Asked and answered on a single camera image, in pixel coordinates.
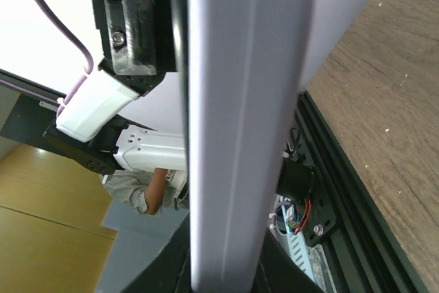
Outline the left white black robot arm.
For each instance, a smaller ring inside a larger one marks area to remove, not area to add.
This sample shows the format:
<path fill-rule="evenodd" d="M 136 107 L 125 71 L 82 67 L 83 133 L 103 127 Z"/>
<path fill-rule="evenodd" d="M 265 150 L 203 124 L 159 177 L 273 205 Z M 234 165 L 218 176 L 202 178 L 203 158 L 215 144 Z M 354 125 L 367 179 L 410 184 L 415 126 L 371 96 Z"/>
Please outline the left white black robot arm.
<path fill-rule="evenodd" d="M 120 115 L 172 71 L 188 89 L 187 0 L 92 0 L 104 57 L 60 101 L 44 138 L 86 169 L 186 170 L 187 132 L 157 132 Z"/>

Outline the lilac phone case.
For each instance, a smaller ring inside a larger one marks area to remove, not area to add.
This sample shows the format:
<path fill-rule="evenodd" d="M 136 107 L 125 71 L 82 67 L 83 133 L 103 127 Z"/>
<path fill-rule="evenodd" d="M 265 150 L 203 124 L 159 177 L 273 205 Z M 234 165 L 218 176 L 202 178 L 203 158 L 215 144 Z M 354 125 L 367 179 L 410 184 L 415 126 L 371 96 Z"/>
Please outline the lilac phone case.
<path fill-rule="evenodd" d="M 249 292 L 299 90 L 367 0 L 188 0 L 191 287 Z"/>

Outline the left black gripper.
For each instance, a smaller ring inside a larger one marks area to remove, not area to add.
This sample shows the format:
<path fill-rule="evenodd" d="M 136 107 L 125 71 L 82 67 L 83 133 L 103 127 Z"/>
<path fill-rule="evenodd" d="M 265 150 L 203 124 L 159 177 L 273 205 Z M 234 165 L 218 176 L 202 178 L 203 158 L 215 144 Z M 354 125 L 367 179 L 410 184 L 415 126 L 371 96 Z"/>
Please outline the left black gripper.
<path fill-rule="evenodd" d="M 98 64 L 124 86 L 148 94 L 176 71 L 171 0 L 92 0 L 104 57 Z"/>

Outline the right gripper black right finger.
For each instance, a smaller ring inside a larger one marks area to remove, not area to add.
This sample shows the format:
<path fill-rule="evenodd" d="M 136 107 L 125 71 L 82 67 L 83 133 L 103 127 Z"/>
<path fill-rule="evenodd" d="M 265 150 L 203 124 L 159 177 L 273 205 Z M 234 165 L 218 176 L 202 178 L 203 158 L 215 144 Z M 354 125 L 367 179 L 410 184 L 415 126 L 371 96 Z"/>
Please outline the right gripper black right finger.
<path fill-rule="evenodd" d="M 267 229 L 252 292 L 312 293 L 322 290 L 290 259 L 275 236 Z"/>

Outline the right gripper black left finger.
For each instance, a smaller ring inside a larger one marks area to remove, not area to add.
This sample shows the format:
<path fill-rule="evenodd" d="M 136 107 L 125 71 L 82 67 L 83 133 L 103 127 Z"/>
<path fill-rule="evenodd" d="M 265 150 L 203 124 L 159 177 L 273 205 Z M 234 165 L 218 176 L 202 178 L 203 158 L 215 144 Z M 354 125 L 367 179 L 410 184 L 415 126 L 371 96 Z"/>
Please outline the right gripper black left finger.
<path fill-rule="evenodd" d="M 190 292 L 189 234 L 189 217 L 186 217 L 157 257 L 121 292 Z"/>

